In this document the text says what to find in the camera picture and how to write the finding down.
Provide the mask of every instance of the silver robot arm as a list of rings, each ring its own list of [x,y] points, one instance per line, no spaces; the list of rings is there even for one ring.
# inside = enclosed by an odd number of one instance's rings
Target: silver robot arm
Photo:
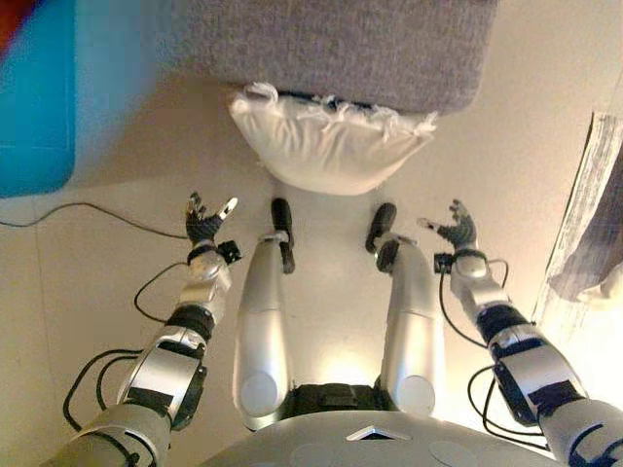
[[[233,241],[220,245],[214,236],[236,207],[230,199],[204,217],[201,199],[192,194],[186,230],[191,279],[171,317],[155,335],[119,393],[117,405],[80,431],[45,465],[160,466],[165,464],[171,430],[192,420],[203,391],[202,358],[212,330],[225,313],[231,286],[228,264],[240,259]]]
[[[526,426],[540,425],[559,461],[572,466],[623,462],[623,413],[589,399],[565,356],[493,280],[465,207],[455,200],[451,210],[455,226],[419,223],[455,247],[450,261],[439,266],[451,266],[451,289],[494,359],[495,379],[513,417]]]

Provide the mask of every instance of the gray sofa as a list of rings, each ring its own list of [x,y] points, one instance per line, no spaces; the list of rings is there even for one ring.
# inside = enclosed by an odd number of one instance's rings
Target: gray sofa
[[[184,71],[456,112],[478,89],[497,0],[158,0],[159,49]]]

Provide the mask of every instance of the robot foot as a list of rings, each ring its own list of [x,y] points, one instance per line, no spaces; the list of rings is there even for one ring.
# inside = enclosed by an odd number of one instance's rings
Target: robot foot
[[[377,238],[391,231],[393,222],[396,220],[396,206],[390,202],[386,202],[377,209],[377,213],[374,215],[372,224],[370,225],[370,231],[366,237],[366,250],[368,253],[375,254],[377,252],[377,245],[375,241]]]
[[[292,234],[292,213],[290,212],[290,204],[288,204],[286,199],[275,198],[271,204],[271,213],[273,214],[275,230],[283,231],[288,234],[288,241],[282,241],[279,247],[281,248],[281,258],[283,260],[283,273],[291,274],[294,272],[296,265],[292,252],[294,235]]]

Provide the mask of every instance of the blue surface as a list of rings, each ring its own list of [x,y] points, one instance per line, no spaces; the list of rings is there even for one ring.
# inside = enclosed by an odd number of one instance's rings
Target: blue surface
[[[0,198],[69,180],[74,113],[74,0],[47,0],[0,64]]]

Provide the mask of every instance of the wire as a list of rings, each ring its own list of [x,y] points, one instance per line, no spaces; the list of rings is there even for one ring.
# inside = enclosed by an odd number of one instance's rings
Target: wire
[[[104,397],[101,394],[101,386],[102,382],[104,381],[104,376],[106,375],[106,372],[111,366],[121,360],[136,360],[136,357],[132,355],[122,355],[120,357],[115,357],[112,360],[109,360],[106,365],[102,367],[102,369],[99,371],[99,375],[97,376],[97,384],[95,385],[95,397],[97,398],[97,403],[103,411],[107,409],[106,403],[104,402]]]
[[[481,375],[484,372],[487,372],[489,370],[492,370],[494,367],[494,365],[490,365],[489,367],[485,367],[485,368],[481,368],[480,370],[478,370],[476,373],[474,373],[472,375],[472,377],[469,379],[469,383],[467,383],[467,398],[469,399],[469,404],[471,405],[472,409],[481,416],[481,418],[483,417],[483,413],[480,411],[480,409],[478,409],[478,407],[476,406],[476,403],[474,402],[474,398],[472,396],[472,385],[474,383],[474,381],[476,380],[476,378]],[[505,428],[503,426],[498,425],[497,423],[491,421],[490,419],[487,419],[487,422],[494,426],[495,428],[497,428],[498,430],[504,431],[506,433],[510,433],[512,435],[521,435],[521,436],[543,436],[543,433],[535,433],[535,432],[529,432],[529,431],[515,431],[515,430],[511,430],[509,428]]]
[[[105,352],[101,352],[95,355],[91,360],[89,360],[89,362],[87,362],[87,365],[84,366],[84,368],[80,371],[80,373],[76,377],[76,380],[74,381],[74,383],[71,385],[71,388],[67,392],[67,395],[65,396],[65,400],[62,403],[62,414],[65,417],[65,420],[67,420],[67,423],[69,423],[69,425],[71,425],[71,427],[74,430],[76,431],[82,430],[82,425],[78,423],[76,419],[72,416],[71,411],[69,410],[69,405],[71,404],[71,399],[73,398],[74,393],[78,389],[78,386],[80,386],[80,383],[84,379],[89,369],[95,363],[97,363],[98,360],[101,360],[102,358],[107,357],[108,355],[113,355],[116,353],[137,355],[141,352],[142,350],[133,350],[133,349],[127,349],[127,348],[113,348],[111,350],[106,350]]]
[[[163,231],[159,231],[157,229],[151,228],[151,227],[143,226],[141,224],[138,224],[136,221],[132,221],[131,219],[126,219],[125,217],[122,217],[119,214],[116,214],[116,213],[106,209],[105,207],[101,207],[101,206],[98,206],[97,204],[93,204],[93,203],[87,202],[87,201],[67,202],[65,204],[61,204],[60,206],[57,206],[57,207],[49,210],[48,212],[46,212],[39,219],[35,219],[34,221],[27,222],[25,224],[17,224],[17,223],[13,223],[13,222],[0,220],[0,225],[6,226],[6,227],[13,227],[13,228],[17,228],[17,229],[23,229],[23,228],[27,228],[27,227],[32,227],[32,226],[35,226],[35,225],[39,224],[40,222],[48,219],[51,215],[53,215],[57,211],[60,211],[62,209],[68,208],[68,207],[75,207],[75,206],[90,207],[91,209],[94,209],[96,211],[102,212],[102,213],[104,213],[104,214],[106,214],[106,215],[108,215],[110,217],[114,217],[115,219],[117,219],[117,220],[119,220],[121,222],[124,222],[124,223],[128,224],[129,226],[132,226],[132,227],[134,227],[136,229],[139,229],[141,231],[144,231],[144,232],[149,232],[151,234],[156,234],[156,235],[160,235],[160,236],[166,236],[168,238],[180,238],[180,239],[188,238],[186,235],[180,235],[180,234],[177,234],[177,233],[163,232]]]
[[[450,325],[452,329],[455,330],[455,332],[459,336],[464,338],[466,341],[469,341],[473,343],[474,345],[478,345],[481,348],[487,348],[487,346],[484,345],[483,343],[478,342],[472,339],[471,337],[469,337],[468,335],[464,334],[457,326],[455,326],[455,323],[453,323],[452,319],[450,319],[450,316],[448,316],[448,312],[446,311],[446,306],[444,305],[444,277],[445,275],[446,273],[442,270],[441,277],[439,278],[439,306],[441,306],[441,312],[444,314],[444,318],[446,318],[446,322]]]
[[[147,289],[147,287],[149,287],[151,284],[153,284],[154,281],[156,279],[158,279],[161,275],[163,275],[167,271],[169,271],[169,270],[171,270],[173,268],[176,268],[178,266],[186,266],[186,263],[178,262],[178,263],[173,263],[172,265],[168,265],[166,268],[164,268],[160,272],[158,272],[154,277],[152,277],[147,282],[145,282],[145,284],[143,284],[143,286],[140,289],[138,289],[138,292],[136,292],[136,295],[134,295],[134,307],[138,310],[138,312],[140,314],[145,316],[147,319],[151,319],[152,321],[156,321],[158,323],[166,323],[165,319],[161,319],[161,318],[157,318],[156,316],[152,316],[151,314],[149,314],[147,311],[145,311],[143,308],[140,307],[140,305],[138,304],[138,298],[140,297],[140,294],[142,294],[145,291],[145,289]]]
[[[495,388],[495,378],[492,378],[491,384],[489,386],[489,391],[487,392],[487,399],[485,400],[485,407],[483,408],[483,416],[482,416],[483,426],[485,427],[485,430],[487,430],[487,433],[494,435],[498,438],[501,438],[502,440],[512,441],[513,443],[518,443],[524,446],[530,446],[531,448],[537,448],[537,449],[549,451],[550,449],[547,448],[546,446],[537,445],[535,443],[530,443],[528,441],[518,440],[510,436],[500,435],[499,433],[496,433],[491,428],[489,428],[489,425],[487,424],[489,422],[489,419],[487,418],[487,413],[489,412],[489,403],[491,402],[491,396],[494,393],[494,388]]]
[[[128,467],[135,467],[137,465],[137,462],[140,460],[140,456],[138,455],[138,452],[133,452],[132,454],[130,454],[129,451],[126,449],[126,447],[122,445],[119,441],[117,441],[117,438],[109,435],[108,433],[103,433],[101,431],[93,431],[89,433],[89,435],[96,436],[98,438],[101,438],[102,440],[106,440],[108,443],[114,446],[115,449],[118,450],[121,453],[121,455],[126,459],[126,465]]]

